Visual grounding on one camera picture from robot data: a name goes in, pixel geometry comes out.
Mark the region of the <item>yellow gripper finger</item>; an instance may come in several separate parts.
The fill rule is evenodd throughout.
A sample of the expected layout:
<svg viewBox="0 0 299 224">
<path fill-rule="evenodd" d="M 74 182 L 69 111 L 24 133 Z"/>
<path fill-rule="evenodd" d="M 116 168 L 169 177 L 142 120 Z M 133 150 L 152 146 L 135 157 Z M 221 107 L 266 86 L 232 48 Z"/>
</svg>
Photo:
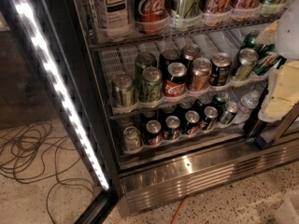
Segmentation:
<svg viewBox="0 0 299 224">
<path fill-rule="evenodd" d="M 256 38 L 259 44 L 270 45 L 276 43 L 276 34 L 278 29 L 278 20 L 268 25 Z"/>
<path fill-rule="evenodd" d="M 265 96 L 258 118 L 266 122 L 282 119 L 299 102 L 299 62 L 272 68 L 268 77 L 268 94 Z"/>
</svg>

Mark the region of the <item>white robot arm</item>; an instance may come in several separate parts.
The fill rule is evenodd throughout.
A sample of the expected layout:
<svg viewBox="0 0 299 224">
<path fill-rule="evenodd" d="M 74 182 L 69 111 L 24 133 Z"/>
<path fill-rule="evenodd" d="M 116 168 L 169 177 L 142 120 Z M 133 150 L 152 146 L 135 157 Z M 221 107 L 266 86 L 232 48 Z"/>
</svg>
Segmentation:
<svg viewBox="0 0 299 224">
<path fill-rule="evenodd" d="M 278 21 L 271 23 L 257 38 L 259 43 L 276 46 L 286 59 L 269 73 L 268 94 L 258 118 L 274 122 L 282 119 L 299 102 L 299 0 L 294 0 Z"/>
</svg>

